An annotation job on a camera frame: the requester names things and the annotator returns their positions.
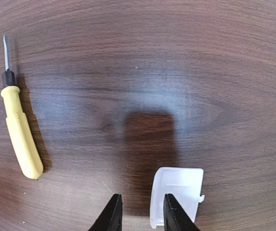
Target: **yellow handle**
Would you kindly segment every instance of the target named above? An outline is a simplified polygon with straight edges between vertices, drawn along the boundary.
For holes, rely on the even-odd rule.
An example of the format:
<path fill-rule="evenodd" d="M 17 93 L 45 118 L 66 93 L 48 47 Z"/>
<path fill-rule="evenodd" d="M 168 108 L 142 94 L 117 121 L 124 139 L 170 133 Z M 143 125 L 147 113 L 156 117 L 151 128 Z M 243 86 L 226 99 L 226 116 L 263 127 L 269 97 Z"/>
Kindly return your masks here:
<path fill-rule="evenodd" d="M 7 115 L 6 124 L 23 174 L 30 179 L 37 179 L 43 172 L 43 165 L 26 114 L 22 111 L 19 92 L 16 86 L 8 86 L 1 91 Z"/>

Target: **yellow screwdriver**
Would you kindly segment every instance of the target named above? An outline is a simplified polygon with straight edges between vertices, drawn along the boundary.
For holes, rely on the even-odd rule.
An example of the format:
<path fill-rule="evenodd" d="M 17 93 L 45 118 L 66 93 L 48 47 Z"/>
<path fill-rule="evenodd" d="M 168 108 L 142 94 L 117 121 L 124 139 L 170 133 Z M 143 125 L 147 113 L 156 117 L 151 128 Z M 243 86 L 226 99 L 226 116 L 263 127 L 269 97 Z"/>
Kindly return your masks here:
<path fill-rule="evenodd" d="M 2 75 L 4 99 L 6 110 L 6 124 L 23 174 L 30 179 L 37 179 L 42 175 L 43 165 L 37 152 L 26 114 L 22 111 L 19 92 L 14 72 L 9 69 L 9 55 L 7 37 L 4 35 L 5 72 Z"/>

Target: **wooden table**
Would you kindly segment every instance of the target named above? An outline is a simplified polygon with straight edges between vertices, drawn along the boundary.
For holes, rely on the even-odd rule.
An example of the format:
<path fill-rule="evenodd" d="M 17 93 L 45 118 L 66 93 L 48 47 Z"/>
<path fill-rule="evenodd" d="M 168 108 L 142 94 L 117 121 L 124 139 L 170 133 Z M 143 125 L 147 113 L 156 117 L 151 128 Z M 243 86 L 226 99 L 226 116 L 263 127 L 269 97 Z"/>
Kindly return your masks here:
<path fill-rule="evenodd" d="M 4 34 L 45 173 L 0 96 L 0 231 L 88 230 L 113 193 L 151 230 L 161 166 L 204 169 L 202 231 L 276 230 L 276 0 L 0 0 L 0 91 Z"/>

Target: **white plastic object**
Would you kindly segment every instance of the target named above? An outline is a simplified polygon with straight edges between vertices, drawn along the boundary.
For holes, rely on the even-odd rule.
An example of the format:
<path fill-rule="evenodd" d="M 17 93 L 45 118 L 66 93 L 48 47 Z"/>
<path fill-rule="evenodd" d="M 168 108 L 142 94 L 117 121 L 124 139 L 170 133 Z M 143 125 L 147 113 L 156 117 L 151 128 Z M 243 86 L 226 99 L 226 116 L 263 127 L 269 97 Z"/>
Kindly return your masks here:
<path fill-rule="evenodd" d="M 203 202 L 201 195 L 203 169 L 185 167 L 161 167 L 154 176 L 150 224 L 164 226 L 163 201 L 164 195 L 172 193 L 180 203 L 192 222 L 195 222 L 198 204 Z"/>

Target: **metal shaft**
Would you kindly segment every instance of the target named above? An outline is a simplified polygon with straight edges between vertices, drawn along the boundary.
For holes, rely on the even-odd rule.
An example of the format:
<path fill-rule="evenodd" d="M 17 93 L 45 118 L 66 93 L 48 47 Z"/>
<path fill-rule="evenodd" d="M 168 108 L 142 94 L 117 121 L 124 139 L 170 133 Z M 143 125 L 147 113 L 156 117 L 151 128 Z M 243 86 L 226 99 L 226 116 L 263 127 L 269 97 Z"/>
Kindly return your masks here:
<path fill-rule="evenodd" d="M 7 46 L 7 36 L 3 37 L 4 43 L 4 55 L 5 55 L 5 70 L 9 71 L 9 55 L 8 55 L 8 46 Z"/>

